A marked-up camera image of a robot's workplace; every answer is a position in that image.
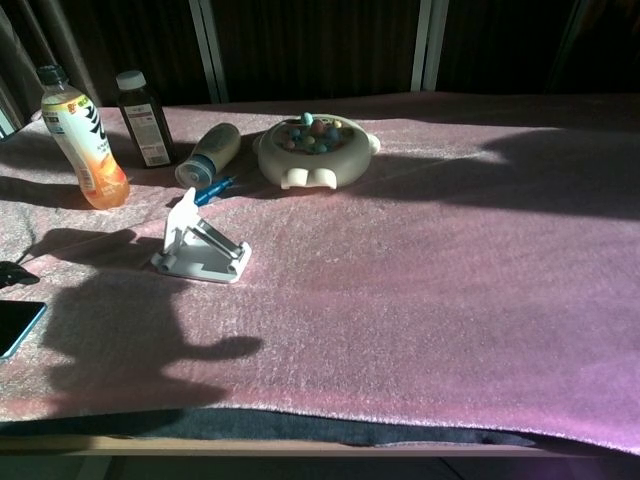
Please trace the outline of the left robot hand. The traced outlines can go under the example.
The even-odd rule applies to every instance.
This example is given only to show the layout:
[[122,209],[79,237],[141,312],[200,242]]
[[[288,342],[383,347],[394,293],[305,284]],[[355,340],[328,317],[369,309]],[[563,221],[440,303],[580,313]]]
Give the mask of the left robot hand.
[[33,285],[40,279],[28,272],[17,263],[10,261],[0,262],[0,288],[4,289],[14,285]]

